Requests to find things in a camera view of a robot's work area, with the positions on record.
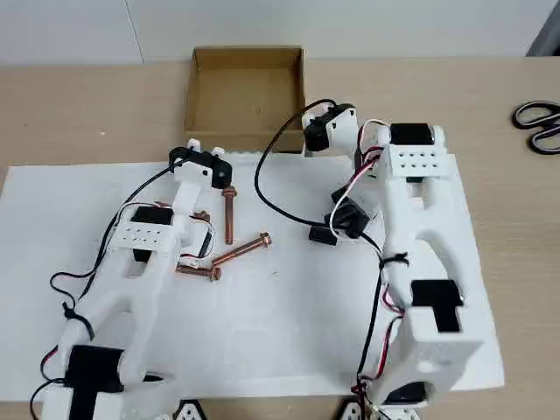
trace scissor handle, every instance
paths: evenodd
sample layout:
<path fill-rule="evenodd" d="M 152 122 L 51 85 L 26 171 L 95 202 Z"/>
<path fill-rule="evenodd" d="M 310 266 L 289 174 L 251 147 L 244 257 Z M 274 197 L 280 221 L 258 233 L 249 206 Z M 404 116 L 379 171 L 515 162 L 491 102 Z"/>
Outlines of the scissor handle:
<path fill-rule="evenodd" d="M 533 120 L 523 121 L 520 117 L 522 113 L 528 109 L 545 109 L 549 113 L 545 116 L 540 116 Z M 531 101 L 520 105 L 514 113 L 511 115 L 511 122 L 517 129 L 527 130 L 533 129 L 534 127 L 544 127 L 547 125 L 552 125 L 554 121 L 560 120 L 560 103 L 553 101 Z"/>
<path fill-rule="evenodd" d="M 557 147 L 543 147 L 538 144 L 538 142 L 543 140 L 544 138 L 550 138 L 558 134 L 560 134 L 560 124 L 550 125 L 543 131 L 539 131 L 538 133 L 535 133 L 533 136 L 529 137 L 527 139 L 527 146 L 534 153 L 538 153 L 539 155 L 560 155 L 560 144 Z"/>

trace table surface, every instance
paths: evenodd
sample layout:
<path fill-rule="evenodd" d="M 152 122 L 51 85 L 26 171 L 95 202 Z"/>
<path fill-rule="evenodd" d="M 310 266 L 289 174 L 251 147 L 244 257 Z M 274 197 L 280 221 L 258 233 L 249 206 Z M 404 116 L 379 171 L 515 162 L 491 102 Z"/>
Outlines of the table surface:
<path fill-rule="evenodd" d="M 509 123 L 560 99 L 560 59 L 374 59 L 305 63 L 310 102 L 445 128 L 458 157 L 500 339 L 506 387 L 444 396 L 425 418 L 552 417 L 560 363 L 560 157 L 525 147 Z M 166 160 L 183 143 L 187 63 L 0 69 L 0 183 L 8 165 Z M 338 397 L 209 400 L 212 419 L 329 419 Z M 27 419 L 27 404 L 0 403 Z"/>

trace bolt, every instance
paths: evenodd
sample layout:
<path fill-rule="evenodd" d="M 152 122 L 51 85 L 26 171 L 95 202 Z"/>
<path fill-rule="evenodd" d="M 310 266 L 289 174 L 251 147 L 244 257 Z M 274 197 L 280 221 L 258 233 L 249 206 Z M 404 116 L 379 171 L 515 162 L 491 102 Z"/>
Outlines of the bolt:
<path fill-rule="evenodd" d="M 231 245 L 234 243 L 234 197 L 237 190 L 230 185 L 223 189 L 221 195 L 226 199 L 226 244 Z"/>
<path fill-rule="evenodd" d="M 221 265 L 226 261 L 231 260 L 232 258 L 236 258 L 237 256 L 242 256 L 243 254 L 247 254 L 249 251 L 252 251 L 253 249 L 257 249 L 260 247 L 267 248 L 271 243 L 272 240 L 270 239 L 270 235 L 266 232 L 263 232 L 260 234 L 260 236 L 257 239 L 248 242 L 245 245 L 241 245 L 240 247 L 232 249 L 231 251 L 227 252 L 224 255 L 220 255 L 219 257 L 214 258 L 212 260 L 212 266 L 214 267 L 214 266 Z"/>
<path fill-rule="evenodd" d="M 195 276 L 208 277 L 211 282 L 220 280 L 221 269 L 220 267 L 210 267 L 209 269 L 189 267 L 188 265 L 178 265 L 175 269 L 178 273 L 193 274 Z"/>
<path fill-rule="evenodd" d="M 210 222 L 210 214 L 202 210 L 201 212 L 196 212 L 192 214 L 194 219 L 201 219 L 202 221 Z"/>

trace black wire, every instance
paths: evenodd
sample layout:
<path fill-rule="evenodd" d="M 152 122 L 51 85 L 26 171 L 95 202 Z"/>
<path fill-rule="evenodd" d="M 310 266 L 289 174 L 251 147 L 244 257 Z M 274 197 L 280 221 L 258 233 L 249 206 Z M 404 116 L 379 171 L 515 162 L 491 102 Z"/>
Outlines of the black wire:
<path fill-rule="evenodd" d="M 389 417 L 389 415 L 388 415 L 385 411 L 383 411 L 382 409 L 377 409 L 377 412 L 378 412 L 379 414 L 381 414 L 382 416 L 384 416 L 387 420 L 393 420 L 393 419 L 392 419 L 391 417 Z"/>
<path fill-rule="evenodd" d="M 39 385 L 37 389 L 35 389 L 35 392 L 33 392 L 33 394 L 31 395 L 31 398 L 29 399 L 29 412 L 30 412 L 31 418 L 33 420 L 39 420 L 39 418 L 37 417 L 37 414 L 35 414 L 35 409 L 33 408 L 33 403 L 35 402 L 35 398 L 37 398 L 37 395 L 39 394 L 39 392 L 41 392 L 43 389 L 45 389 L 46 387 L 48 387 L 52 383 L 62 383 L 63 381 L 64 381 L 63 378 L 49 379 L 49 380 L 43 382 L 41 385 Z"/>
<path fill-rule="evenodd" d="M 57 345 L 53 347 L 51 350 L 49 350 L 49 352 L 43 356 L 43 359 L 41 359 L 41 363 L 39 364 L 39 369 L 41 371 L 41 376 L 45 378 L 45 381 L 50 381 L 52 379 L 46 375 L 45 365 L 49 361 L 49 359 L 51 359 L 51 357 L 53 357 L 53 355 L 58 351 L 59 351 L 59 346 Z"/>
<path fill-rule="evenodd" d="M 375 242 L 373 239 L 371 239 L 370 236 L 364 234 L 363 232 L 360 234 L 360 236 L 362 238 L 364 238 L 366 240 L 366 242 L 368 242 L 370 245 L 372 245 L 375 248 L 375 250 L 377 251 L 377 256 L 381 258 L 382 250 L 381 250 L 381 248 L 379 248 L 379 245 L 377 245 L 377 242 Z"/>
<path fill-rule="evenodd" d="M 377 319 L 377 309 L 379 308 L 379 296 L 382 291 L 382 270 L 379 270 L 379 276 L 377 277 L 377 285 L 375 286 L 374 292 L 374 307 L 371 310 L 371 319 L 369 320 L 369 327 L 367 328 L 366 341 L 364 342 L 364 347 L 361 351 L 360 365 L 358 366 L 359 375 L 364 369 L 366 364 L 366 358 L 368 357 L 369 343 L 371 342 L 371 337 L 374 333 L 375 320 Z"/>
<path fill-rule="evenodd" d="M 296 119 L 300 118 L 305 112 L 309 111 L 311 108 L 316 107 L 317 105 L 320 105 L 321 103 L 330 103 L 331 105 L 336 106 L 336 102 L 332 99 L 319 99 L 318 101 L 312 102 L 309 105 L 300 109 L 295 115 L 293 115 L 280 128 L 280 130 L 274 135 L 274 137 L 272 138 L 272 141 L 269 143 L 267 148 L 264 150 L 264 153 L 262 154 L 261 159 L 259 160 L 259 163 L 256 165 L 255 191 L 256 191 L 256 194 L 259 196 L 259 198 L 262 200 L 262 202 L 264 202 L 264 204 L 266 204 L 268 207 L 270 207 L 275 212 L 280 213 L 282 216 L 287 217 L 288 219 L 290 219 L 292 221 L 296 221 L 298 223 L 302 223 L 302 224 L 307 225 L 307 226 L 318 226 L 318 227 L 323 228 L 323 227 L 326 226 L 326 224 L 322 221 L 313 221 L 313 220 L 302 219 L 301 217 L 297 217 L 297 216 L 295 216 L 291 213 L 286 212 L 285 210 L 283 210 L 282 208 L 280 208 L 276 204 L 272 203 L 270 200 L 268 200 L 266 197 L 264 197 L 263 192 L 261 191 L 261 187 L 259 186 L 259 175 L 261 174 L 261 168 L 263 167 L 264 160 L 270 154 L 270 151 L 272 151 L 272 148 L 278 142 L 278 140 L 280 139 L 280 136 L 286 131 L 286 129 L 288 129 L 288 127 L 290 127 L 290 125 L 294 121 L 296 121 Z"/>

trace brown cardboard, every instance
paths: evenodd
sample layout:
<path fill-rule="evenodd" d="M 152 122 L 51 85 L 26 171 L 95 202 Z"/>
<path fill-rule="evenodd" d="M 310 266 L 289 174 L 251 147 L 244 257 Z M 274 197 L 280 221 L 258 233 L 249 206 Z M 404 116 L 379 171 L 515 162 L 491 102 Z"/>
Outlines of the brown cardboard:
<path fill-rule="evenodd" d="M 295 46 L 198 47 L 192 53 L 185 134 L 208 146 L 261 151 L 305 105 L 303 50 Z M 279 151 L 301 150 L 301 122 Z"/>

